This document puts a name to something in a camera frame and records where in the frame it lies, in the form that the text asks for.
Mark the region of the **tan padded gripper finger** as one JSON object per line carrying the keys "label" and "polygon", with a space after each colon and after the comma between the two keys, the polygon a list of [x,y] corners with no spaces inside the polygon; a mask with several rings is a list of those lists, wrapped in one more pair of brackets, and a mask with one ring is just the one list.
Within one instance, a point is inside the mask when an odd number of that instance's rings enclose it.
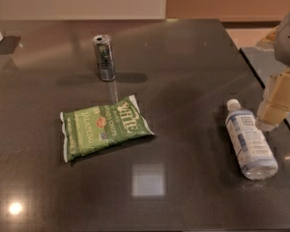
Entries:
{"label": "tan padded gripper finger", "polygon": [[255,125],[261,131],[272,131],[290,113],[290,67],[272,74],[263,93]]}

